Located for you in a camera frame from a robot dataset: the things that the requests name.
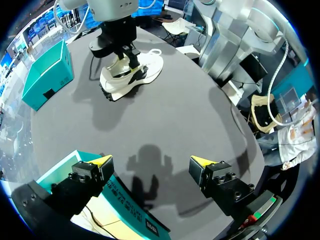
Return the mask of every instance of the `gray table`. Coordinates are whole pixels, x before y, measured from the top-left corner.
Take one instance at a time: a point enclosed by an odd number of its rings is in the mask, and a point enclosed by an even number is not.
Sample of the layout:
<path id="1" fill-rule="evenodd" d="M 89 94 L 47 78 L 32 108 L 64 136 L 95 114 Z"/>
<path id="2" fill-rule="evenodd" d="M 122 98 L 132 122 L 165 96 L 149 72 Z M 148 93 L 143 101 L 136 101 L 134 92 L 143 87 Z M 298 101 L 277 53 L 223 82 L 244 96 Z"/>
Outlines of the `gray table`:
<path id="1" fill-rule="evenodd" d="M 239 111 L 189 58 L 137 28 L 135 46 L 161 49 L 159 77 L 119 99 L 99 88 L 103 66 L 89 50 L 94 32 L 68 45 L 74 80 L 38 112 L 31 113 L 33 147 L 40 173 L 74 150 L 112 154 L 125 185 L 178 239 L 212 240 L 232 221 L 206 199 L 188 173 L 191 155 L 226 161 L 246 183 L 257 184 L 263 155 Z"/>

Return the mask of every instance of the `white cable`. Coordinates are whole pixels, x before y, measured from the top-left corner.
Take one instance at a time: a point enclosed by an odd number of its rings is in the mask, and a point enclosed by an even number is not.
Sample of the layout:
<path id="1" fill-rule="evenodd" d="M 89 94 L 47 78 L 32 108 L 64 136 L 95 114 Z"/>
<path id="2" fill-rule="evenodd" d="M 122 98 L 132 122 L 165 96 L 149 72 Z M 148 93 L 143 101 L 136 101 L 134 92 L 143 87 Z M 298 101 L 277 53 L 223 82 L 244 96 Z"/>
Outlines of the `white cable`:
<path id="1" fill-rule="evenodd" d="M 67 33 L 69 33 L 69 34 L 78 34 L 80 32 L 81 28 L 83 27 L 84 23 L 85 23 L 86 17 L 88 15 L 89 10 L 90 10 L 89 6 L 88 6 L 88 9 L 85 12 L 85 15 L 84 15 L 83 20 L 82 20 L 82 22 L 80 24 L 80 27 L 78 28 L 77 31 L 73 32 L 69 28 L 67 28 L 67 26 L 65 26 L 62 23 L 62 21 L 59 19 L 58 15 L 57 15 L 57 6 L 58 6 L 59 1 L 60 0 L 55 0 L 54 5 L 53 5 L 53 15 L 54 15 L 55 21 L 57 23 L 59 23 L 63 27 L 63 29 L 66 30 Z"/>
<path id="2" fill-rule="evenodd" d="M 139 9 L 149 9 L 149 8 L 152 8 L 152 7 L 155 5 L 156 1 L 157 1 L 157 0 L 153 0 L 153 2 L 151 3 L 150 6 L 146 6 L 146 7 L 140 6 Z"/>
<path id="3" fill-rule="evenodd" d="M 278 68 L 275 70 L 274 74 L 273 74 L 273 77 L 271 79 L 271 82 L 270 82 L 270 85 L 269 85 L 269 88 L 268 88 L 268 94 L 267 94 L 267 108 L 268 108 L 268 113 L 270 115 L 270 118 L 272 119 L 272 121 L 274 121 L 276 124 L 278 124 L 279 126 L 283 126 L 283 127 L 286 127 L 286 126 L 291 126 L 291 125 L 294 125 L 298 122 L 300 122 L 305 116 L 302 116 L 301 119 L 296 119 L 295 121 L 292 121 L 292 122 L 289 122 L 289 123 L 282 123 L 282 122 L 278 122 L 274 116 L 272 115 L 271 113 L 271 108 L 270 108 L 270 95 L 271 95 L 271 89 L 272 89 L 272 86 L 274 84 L 274 81 L 282 67 L 282 65 L 285 63 L 285 60 L 287 58 L 287 55 L 288 55 L 288 51 L 289 51 L 289 43 L 287 41 L 287 39 L 285 39 L 285 37 L 282 35 L 283 39 L 285 40 L 285 52 L 284 52 L 284 55 L 283 55 L 283 58 L 282 58 L 282 61 L 280 62 Z M 309 106 L 308 108 L 306 109 L 306 112 L 313 106 L 313 104 L 317 103 L 318 102 L 318 99 L 314 100 Z"/>

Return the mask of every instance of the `teal box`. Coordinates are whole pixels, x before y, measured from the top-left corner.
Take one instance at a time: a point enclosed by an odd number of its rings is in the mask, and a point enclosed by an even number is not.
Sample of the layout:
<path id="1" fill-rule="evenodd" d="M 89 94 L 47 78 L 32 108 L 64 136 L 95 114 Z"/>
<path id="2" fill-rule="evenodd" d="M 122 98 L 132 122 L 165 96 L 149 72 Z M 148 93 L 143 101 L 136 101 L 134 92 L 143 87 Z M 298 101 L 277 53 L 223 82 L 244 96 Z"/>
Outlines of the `teal box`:
<path id="1" fill-rule="evenodd" d="M 101 155 L 75 150 L 54 165 L 36 182 L 49 193 L 51 185 L 59 184 L 72 172 L 72 166 L 79 161 L 89 162 L 101 158 Z M 113 174 L 99 195 L 100 208 L 108 207 L 129 228 L 145 240 L 171 240 L 169 229 L 149 212 L 145 212 L 131 197 L 130 191 Z"/>
<path id="2" fill-rule="evenodd" d="M 62 40 L 32 64 L 24 85 L 22 100 L 38 111 L 48 99 L 73 79 L 70 52 L 66 42 Z"/>

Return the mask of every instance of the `teal shoe box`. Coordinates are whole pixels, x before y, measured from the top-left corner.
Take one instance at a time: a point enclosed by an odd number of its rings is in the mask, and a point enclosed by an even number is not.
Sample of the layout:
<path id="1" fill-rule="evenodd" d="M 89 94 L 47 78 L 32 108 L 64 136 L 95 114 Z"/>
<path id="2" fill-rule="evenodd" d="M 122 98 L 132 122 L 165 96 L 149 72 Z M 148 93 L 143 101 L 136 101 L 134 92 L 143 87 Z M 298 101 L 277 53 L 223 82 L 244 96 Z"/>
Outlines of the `teal shoe box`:
<path id="1" fill-rule="evenodd" d="M 36 60 L 28 73 L 22 100 L 35 111 L 74 79 L 71 56 L 64 40 Z"/>

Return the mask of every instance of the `display screen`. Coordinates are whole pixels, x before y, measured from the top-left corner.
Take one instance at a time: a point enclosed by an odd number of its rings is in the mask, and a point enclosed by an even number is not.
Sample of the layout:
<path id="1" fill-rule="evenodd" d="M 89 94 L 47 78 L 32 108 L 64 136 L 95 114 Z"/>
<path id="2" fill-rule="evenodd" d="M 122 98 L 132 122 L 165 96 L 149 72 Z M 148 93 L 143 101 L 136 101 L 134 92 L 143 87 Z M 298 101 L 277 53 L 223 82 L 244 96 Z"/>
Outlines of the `display screen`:
<path id="1" fill-rule="evenodd" d="M 148 7 L 153 3 L 153 0 L 139 0 L 140 7 Z M 132 14 L 132 17 L 141 17 L 141 16 L 157 16 L 162 12 L 162 6 L 164 0 L 156 0 L 154 5 L 148 9 L 138 9 L 138 11 Z"/>
<path id="2" fill-rule="evenodd" d="M 48 24 L 51 20 L 55 19 L 54 11 L 48 11 L 44 15 L 45 22 Z"/>
<path id="3" fill-rule="evenodd" d="M 39 26 L 39 23 L 35 23 L 34 26 L 33 26 L 33 30 L 36 34 L 38 34 L 40 31 L 41 31 L 41 28 Z"/>
<path id="4" fill-rule="evenodd" d="M 1 66 L 3 67 L 5 64 L 7 66 L 9 66 L 11 62 L 12 62 L 12 58 L 10 57 L 9 53 L 7 52 L 1 60 Z"/>
<path id="5" fill-rule="evenodd" d="M 28 37 L 29 39 L 33 39 L 36 36 L 35 30 L 33 28 L 30 28 Z"/>
<path id="6" fill-rule="evenodd" d="M 168 6 L 174 9 L 183 10 L 186 4 L 186 0 L 169 0 Z"/>
<path id="7" fill-rule="evenodd" d="M 46 21 L 43 17 L 40 17 L 38 20 L 39 27 L 42 29 L 46 25 Z"/>
<path id="8" fill-rule="evenodd" d="M 252 80 L 257 83 L 260 79 L 264 78 L 268 72 L 256 59 L 253 54 L 247 56 L 241 63 L 240 66 L 249 74 Z"/>

